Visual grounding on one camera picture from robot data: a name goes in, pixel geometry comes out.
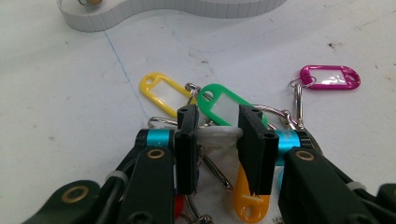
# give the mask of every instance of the white table surface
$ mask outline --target white table surface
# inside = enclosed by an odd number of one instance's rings
[[[295,115],[288,84],[303,66],[355,69],[354,91],[304,90],[304,124],[330,161],[376,194],[396,180],[395,24],[394,0],[288,0],[254,18],[154,10],[83,33],[55,0],[0,1],[1,223],[23,222],[67,183],[105,182],[148,118],[166,117],[138,89],[151,72],[219,83]],[[235,181],[235,150],[209,156]],[[202,170],[200,212],[241,223],[232,194]],[[262,223],[280,217],[274,194]]]

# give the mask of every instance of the green key tag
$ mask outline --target green key tag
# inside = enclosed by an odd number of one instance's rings
[[[220,84],[203,87],[198,96],[198,107],[218,125],[238,127],[239,105],[251,105]],[[268,120],[262,115],[262,123],[268,127]]]

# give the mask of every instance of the brass screw hole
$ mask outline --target brass screw hole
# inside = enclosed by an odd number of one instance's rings
[[[312,161],[315,156],[307,151],[298,151],[296,152],[296,156],[303,161]]]
[[[161,149],[152,149],[148,152],[147,155],[149,158],[156,160],[165,155],[165,152]]]
[[[88,187],[86,186],[76,186],[71,189],[68,189],[63,195],[62,195],[62,202],[64,203],[76,203],[83,198],[85,198],[88,194]]]

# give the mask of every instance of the pink key tag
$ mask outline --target pink key tag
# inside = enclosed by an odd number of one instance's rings
[[[314,90],[350,91],[361,84],[359,75],[346,66],[308,65],[301,69],[300,78]]]

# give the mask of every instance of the yellow key tag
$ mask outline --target yellow key tag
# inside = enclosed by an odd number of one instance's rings
[[[191,94],[174,80],[162,73],[150,73],[140,81],[140,91],[155,105],[173,118],[177,118],[177,110],[186,105]]]
[[[250,195],[248,180],[242,165],[239,165],[238,177],[233,192],[233,209],[243,221],[256,223],[267,214],[270,195]]]

